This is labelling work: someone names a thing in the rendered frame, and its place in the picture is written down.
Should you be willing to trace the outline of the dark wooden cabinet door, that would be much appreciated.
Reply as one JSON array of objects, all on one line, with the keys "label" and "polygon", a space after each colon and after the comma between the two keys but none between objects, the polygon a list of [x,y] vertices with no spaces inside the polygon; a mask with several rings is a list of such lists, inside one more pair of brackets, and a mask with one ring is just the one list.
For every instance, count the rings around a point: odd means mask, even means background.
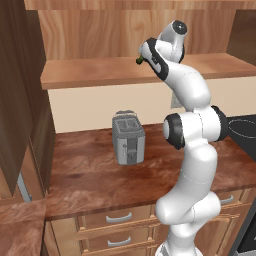
[{"label": "dark wooden cabinet door", "polygon": [[227,53],[256,66],[256,10],[237,10]]},{"label": "dark wooden cabinet door", "polygon": [[25,0],[0,0],[0,205],[49,193],[55,128],[40,77],[46,64],[39,16]]}]

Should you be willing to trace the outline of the grey wall socket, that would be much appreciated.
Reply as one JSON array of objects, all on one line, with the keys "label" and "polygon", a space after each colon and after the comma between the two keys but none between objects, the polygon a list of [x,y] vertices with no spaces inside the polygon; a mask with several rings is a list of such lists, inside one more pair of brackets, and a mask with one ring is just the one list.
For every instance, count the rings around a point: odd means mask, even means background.
[{"label": "grey wall socket", "polygon": [[179,100],[175,94],[172,94],[171,107],[172,108],[181,108],[182,107],[182,104],[179,102]]}]

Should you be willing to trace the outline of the open wooden wall cabinet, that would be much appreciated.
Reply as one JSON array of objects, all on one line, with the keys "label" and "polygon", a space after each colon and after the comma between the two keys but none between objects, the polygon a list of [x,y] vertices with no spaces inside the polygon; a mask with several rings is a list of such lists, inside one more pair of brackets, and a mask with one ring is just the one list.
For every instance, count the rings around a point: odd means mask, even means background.
[{"label": "open wooden wall cabinet", "polygon": [[25,8],[39,16],[45,90],[156,82],[135,58],[173,20],[188,28],[183,63],[204,78],[256,75],[227,53],[236,11],[256,10],[256,0],[25,0]]}]

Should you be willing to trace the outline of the black oven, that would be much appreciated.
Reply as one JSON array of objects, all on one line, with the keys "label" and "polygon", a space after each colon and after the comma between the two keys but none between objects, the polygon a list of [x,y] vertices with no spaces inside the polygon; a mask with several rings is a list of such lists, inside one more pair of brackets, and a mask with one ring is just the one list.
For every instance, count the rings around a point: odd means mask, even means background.
[{"label": "black oven", "polygon": [[228,256],[256,256],[256,198],[249,209]]}]

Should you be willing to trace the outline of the wooden drawer front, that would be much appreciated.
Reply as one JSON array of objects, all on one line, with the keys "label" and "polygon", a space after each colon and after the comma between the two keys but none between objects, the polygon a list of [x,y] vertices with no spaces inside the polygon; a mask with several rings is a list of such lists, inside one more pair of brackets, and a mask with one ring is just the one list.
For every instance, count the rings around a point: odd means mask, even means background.
[{"label": "wooden drawer front", "polygon": [[[135,228],[143,228],[159,225],[160,222],[152,213],[152,205],[132,207],[127,209],[97,213],[82,217],[82,224],[76,234],[77,240],[96,238],[98,236],[117,232],[129,231]],[[132,218],[120,223],[107,223],[106,216],[122,217],[132,212]]]},{"label": "wooden drawer front", "polygon": [[256,197],[256,188],[218,193],[220,200],[227,199],[230,195],[234,196],[234,200],[229,204],[222,205],[221,212],[217,218],[244,218]]},{"label": "wooden drawer front", "polygon": [[[108,247],[107,240],[118,242],[126,240],[129,236],[132,239],[130,244]],[[152,254],[151,249],[155,249],[162,242],[163,239],[158,239],[154,234],[154,228],[135,228],[129,231],[89,238],[83,256],[147,256]]]}]

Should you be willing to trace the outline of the grey toaster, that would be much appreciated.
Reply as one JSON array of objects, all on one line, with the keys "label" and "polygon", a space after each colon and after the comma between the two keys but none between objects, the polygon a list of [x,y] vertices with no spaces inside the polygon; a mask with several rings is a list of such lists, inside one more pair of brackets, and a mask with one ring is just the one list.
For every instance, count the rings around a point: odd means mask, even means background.
[{"label": "grey toaster", "polygon": [[114,115],[112,144],[119,165],[136,165],[144,161],[145,131],[134,111],[118,111]]}]

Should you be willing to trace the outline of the black hob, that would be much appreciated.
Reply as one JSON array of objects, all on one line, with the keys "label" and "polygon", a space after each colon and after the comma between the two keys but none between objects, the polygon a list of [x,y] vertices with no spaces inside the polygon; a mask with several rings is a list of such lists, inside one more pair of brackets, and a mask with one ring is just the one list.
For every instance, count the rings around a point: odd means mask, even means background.
[{"label": "black hob", "polygon": [[256,162],[256,114],[228,117],[229,136]]}]

